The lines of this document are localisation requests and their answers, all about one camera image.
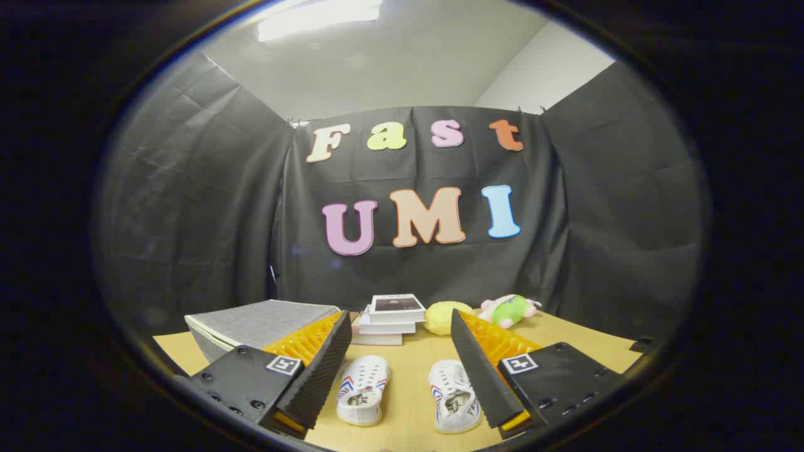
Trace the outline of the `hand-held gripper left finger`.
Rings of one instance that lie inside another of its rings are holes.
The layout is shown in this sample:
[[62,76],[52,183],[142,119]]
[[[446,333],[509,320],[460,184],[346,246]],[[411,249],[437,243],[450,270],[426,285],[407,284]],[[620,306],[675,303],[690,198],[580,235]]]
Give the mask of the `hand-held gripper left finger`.
[[229,417],[304,439],[352,340],[339,311],[262,349],[239,345],[189,378],[188,389]]

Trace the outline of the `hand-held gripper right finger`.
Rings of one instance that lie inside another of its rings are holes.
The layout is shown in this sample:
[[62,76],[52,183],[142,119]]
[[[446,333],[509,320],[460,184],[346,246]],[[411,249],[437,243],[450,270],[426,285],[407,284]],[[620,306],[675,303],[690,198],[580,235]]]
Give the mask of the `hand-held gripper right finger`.
[[625,380],[566,342],[541,347],[453,311],[451,337],[491,428],[503,439],[587,412]]

